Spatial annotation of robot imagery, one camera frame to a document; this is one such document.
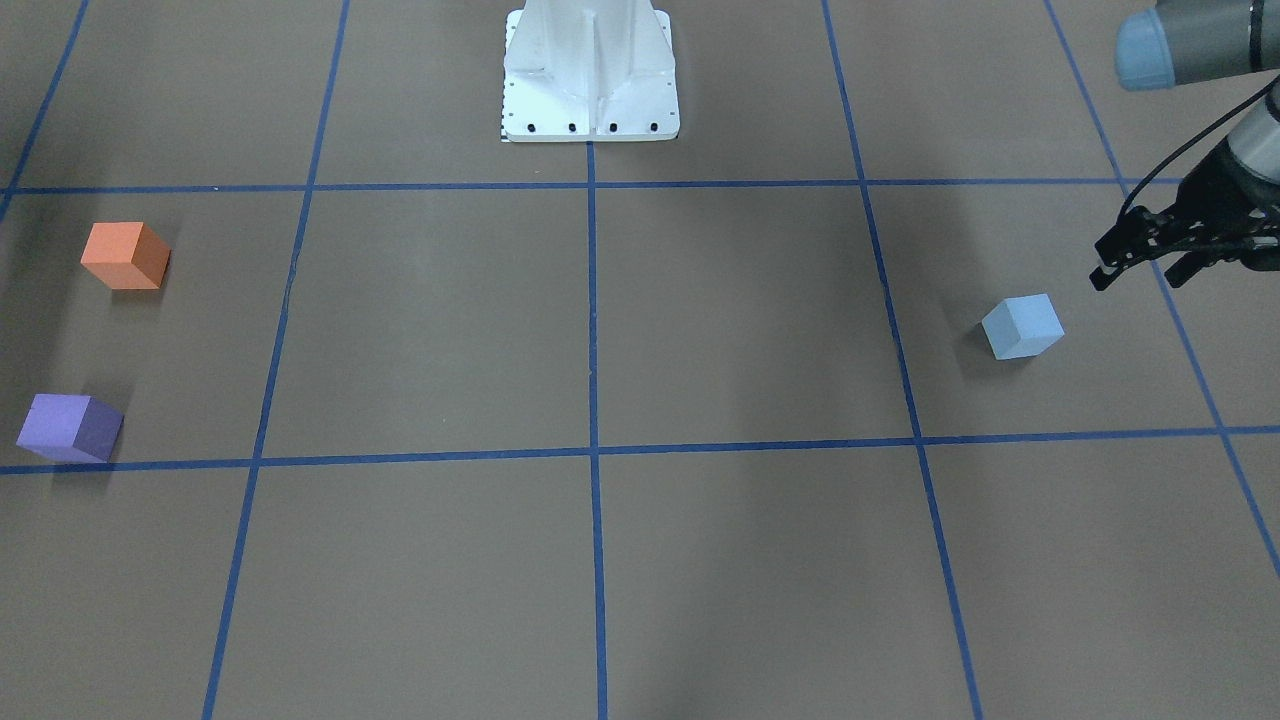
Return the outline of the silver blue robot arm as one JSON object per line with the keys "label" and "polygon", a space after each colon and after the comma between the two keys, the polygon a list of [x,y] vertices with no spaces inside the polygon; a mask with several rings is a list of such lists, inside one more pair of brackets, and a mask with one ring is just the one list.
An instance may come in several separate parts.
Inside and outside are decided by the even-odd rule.
{"label": "silver blue robot arm", "polygon": [[[1157,1],[1120,24],[1114,65],[1128,91],[1276,72],[1277,4]],[[1277,269],[1277,82],[1271,81],[1226,111],[1222,123],[1230,131],[1180,181],[1162,211],[1126,196],[1114,225],[1094,246],[1096,290],[1167,255],[1175,256],[1165,272],[1174,288],[1217,263],[1240,263],[1253,272]]]}

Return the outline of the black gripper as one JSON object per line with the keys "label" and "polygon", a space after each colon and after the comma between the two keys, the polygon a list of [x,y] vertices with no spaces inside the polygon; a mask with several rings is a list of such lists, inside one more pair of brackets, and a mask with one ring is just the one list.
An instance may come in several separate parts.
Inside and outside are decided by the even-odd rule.
{"label": "black gripper", "polygon": [[1098,264],[1089,282],[1100,292],[1124,272],[1165,255],[1176,258],[1165,270],[1171,288],[1224,263],[1275,272],[1277,183],[1245,168],[1224,138],[1184,177],[1170,208],[1121,211],[1094,251]]}

